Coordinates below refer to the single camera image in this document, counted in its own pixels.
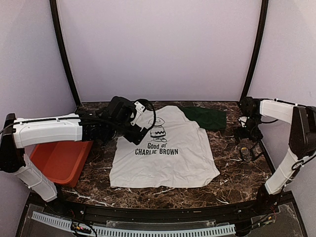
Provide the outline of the white green Charlie Brown shirt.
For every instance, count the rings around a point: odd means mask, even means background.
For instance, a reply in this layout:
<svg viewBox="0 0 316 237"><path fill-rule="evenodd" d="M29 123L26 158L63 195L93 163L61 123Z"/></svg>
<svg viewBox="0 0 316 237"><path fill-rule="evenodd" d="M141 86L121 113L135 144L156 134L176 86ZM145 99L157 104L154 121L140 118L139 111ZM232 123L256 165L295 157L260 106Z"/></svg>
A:
<svg viewBox="0 0 316 237"><path fill-rule="evenodd" d="M137 124L149 131L139 145L117 139L111 187L199 188L220 175L206 130L177 106L145 111Z"/></svg>

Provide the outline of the dark brooch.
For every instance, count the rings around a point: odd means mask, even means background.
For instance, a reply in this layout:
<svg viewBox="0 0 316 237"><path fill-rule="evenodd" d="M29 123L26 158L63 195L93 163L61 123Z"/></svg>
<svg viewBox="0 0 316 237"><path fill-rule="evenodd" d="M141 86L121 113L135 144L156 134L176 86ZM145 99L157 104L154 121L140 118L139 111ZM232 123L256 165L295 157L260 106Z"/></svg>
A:
<svg viewBox="0 0 316 237"><path fill-rule="evenodd" d="M241 147L240 148L240 157L244 162L250 162L251 161L251 155L250 151L247 147Z"/></svg>

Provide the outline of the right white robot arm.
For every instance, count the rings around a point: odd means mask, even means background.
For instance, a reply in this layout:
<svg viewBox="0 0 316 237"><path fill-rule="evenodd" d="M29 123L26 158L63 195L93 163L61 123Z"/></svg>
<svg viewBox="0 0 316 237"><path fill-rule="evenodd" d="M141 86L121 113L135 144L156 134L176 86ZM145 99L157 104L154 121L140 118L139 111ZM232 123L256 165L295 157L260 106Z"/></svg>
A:
<svg viewBox="0 0 316 237"><path fill-rule="evenodd" d="M234 129L237 142L248 139L258 144L263 139L260 126L283 122L288 125L287 150L282 162L258 191L252 210L263 214L271 206L270 197L281 193L299 170L316 157L316 108L279 99L243 97L238 107L241 117Z"/></svg>

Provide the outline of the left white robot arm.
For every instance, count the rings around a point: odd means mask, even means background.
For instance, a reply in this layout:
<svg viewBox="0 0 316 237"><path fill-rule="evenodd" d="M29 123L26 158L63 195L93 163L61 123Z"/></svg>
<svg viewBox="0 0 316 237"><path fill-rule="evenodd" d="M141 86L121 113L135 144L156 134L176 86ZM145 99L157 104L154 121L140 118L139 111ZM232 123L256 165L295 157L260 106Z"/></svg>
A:
<svg viewBox="0 0 316 237"><path fill-rule="evenodd" d="M140 127L137 120L147 107L152 106L147 99L132 102L115 96L108 106L96 112L34 119L8 114L0 132L0 169L17 176L44 201L50 202L50 207L57 214L66 215L70 211L69 203L58 196L55 184L31 162L24 148L62 141L101 140L107 143L118 133L138 145L149 129Z"/></svg>

